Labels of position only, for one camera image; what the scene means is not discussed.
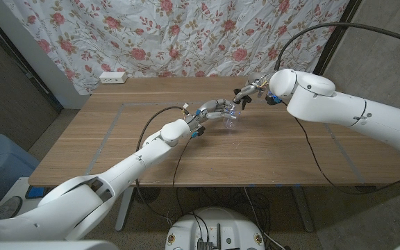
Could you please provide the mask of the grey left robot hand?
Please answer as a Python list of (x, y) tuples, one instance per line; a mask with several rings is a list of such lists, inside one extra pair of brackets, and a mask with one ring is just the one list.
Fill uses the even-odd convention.
[(239, 116), (240, 109), (237, 104), (226, 99), (218, 99), (205, 102), (194, 113), (187, 115), (185, 122), (193, 131), (209, 119), (224, 118), (234, 122)]

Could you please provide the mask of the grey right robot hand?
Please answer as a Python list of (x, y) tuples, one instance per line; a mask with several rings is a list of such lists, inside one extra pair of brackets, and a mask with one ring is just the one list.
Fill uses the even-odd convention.
[(251, 103), (252, 98), (251, 95), (257, 92), (263, 93), (269, 85), (270, 79), (273, 74), (264, 74), (264, 73), (253, 73), (251, 74), (245, 86), (241, 89), (234, 89), (235, 97), (233, 98), (233, 102), (236, 104), (240, 103)]

